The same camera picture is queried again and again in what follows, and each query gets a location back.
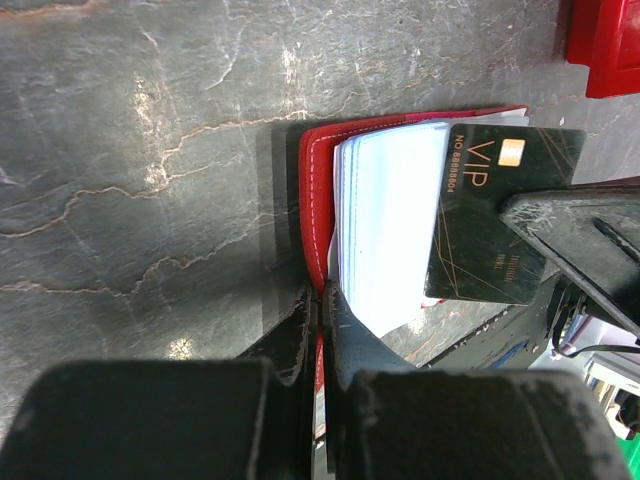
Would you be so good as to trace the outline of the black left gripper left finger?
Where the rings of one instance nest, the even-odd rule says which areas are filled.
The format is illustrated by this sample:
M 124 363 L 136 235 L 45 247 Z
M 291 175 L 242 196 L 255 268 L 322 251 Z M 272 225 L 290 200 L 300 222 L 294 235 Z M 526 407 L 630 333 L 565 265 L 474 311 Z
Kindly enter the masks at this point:
M 317 304 L 224 360 L 75 361 L 27 391 L 5 479 L 309 479 Z

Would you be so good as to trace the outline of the red leather card holder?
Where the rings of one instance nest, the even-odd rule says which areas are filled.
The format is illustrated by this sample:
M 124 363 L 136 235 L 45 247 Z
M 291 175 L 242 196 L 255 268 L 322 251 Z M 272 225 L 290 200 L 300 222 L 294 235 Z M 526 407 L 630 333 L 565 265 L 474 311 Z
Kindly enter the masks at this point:
M 322 298 L 326 428 L 362 370 L 407 372 L 383 337 L 425 303 L 424 281 L 453 128 L 518 126 L 521 106 L 399 114 L 325 125 L 299 144 L 300 229 Z

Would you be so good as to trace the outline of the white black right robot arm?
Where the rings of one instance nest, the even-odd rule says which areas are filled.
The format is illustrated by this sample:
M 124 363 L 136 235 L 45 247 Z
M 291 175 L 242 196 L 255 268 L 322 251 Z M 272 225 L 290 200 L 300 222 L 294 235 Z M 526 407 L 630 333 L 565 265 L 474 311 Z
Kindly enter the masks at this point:
M 637 185 L 517 194 L 500 219 L 562 272 L 547 310 L 557 353 L 639 353 L 637 345 L 592 345 L 573 353 L 561 347 L 564 328 L 580 315 L 639 334 Z

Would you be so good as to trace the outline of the red plastic bin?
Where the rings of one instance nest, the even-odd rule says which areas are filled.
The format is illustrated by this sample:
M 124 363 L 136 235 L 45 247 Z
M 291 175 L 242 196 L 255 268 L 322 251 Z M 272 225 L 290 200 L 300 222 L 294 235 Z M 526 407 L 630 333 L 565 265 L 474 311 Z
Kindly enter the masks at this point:
M 589 69 L 585 96 L 639 92 L 639 0 L 572 3 L 566 60 Z

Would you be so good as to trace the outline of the black credit card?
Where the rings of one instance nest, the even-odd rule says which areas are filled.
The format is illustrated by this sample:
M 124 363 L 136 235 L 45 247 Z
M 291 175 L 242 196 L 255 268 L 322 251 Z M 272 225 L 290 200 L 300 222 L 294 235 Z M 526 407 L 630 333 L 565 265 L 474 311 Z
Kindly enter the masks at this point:
M 450 132 L 425 294 L 526 305 L 546 260 L 500 219 L 516 194 L 566 190 L 582 130 L 457 123 Z

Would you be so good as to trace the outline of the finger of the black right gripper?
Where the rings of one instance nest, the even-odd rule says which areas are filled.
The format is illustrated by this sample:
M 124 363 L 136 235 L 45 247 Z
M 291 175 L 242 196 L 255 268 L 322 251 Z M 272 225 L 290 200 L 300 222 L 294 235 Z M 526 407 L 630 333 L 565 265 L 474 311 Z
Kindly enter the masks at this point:
M 518 194 L 501 221 L 553 262 L 615 323 L 639 333 L 639 189 Z

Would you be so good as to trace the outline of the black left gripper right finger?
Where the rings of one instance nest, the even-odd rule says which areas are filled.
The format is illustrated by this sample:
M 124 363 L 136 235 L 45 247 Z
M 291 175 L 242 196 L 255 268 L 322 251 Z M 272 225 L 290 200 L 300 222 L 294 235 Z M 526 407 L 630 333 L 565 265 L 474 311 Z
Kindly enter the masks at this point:
M 556 370 L 419 369 L 322 301 L 326 448 L 338 479 L 627 479 L 600 405 Z

